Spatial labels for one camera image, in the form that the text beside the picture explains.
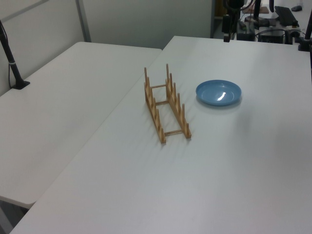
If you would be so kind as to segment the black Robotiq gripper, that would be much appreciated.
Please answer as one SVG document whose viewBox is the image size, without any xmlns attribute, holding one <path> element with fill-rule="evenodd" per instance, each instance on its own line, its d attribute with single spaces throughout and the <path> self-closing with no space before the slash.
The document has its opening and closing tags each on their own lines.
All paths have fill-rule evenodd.
<svg viewBox="0 0 312 234">
<path fill-rule="evenodd" d="M 236 36 L 237 32 L 237 23 L 238 23 L 238 11 L 244 5 L 244 0 L 224 0 L 223 6 L 229 11 L 234 12 L 234 21 L 233 21 L 233 39 Z M 230 41 L 230 34 L 231 34 L 231 16 L 230 15 L 223 15 L 222 18 L 222 32 L 223 32 L 223 41 L 229 42 Z"/>
</svg>

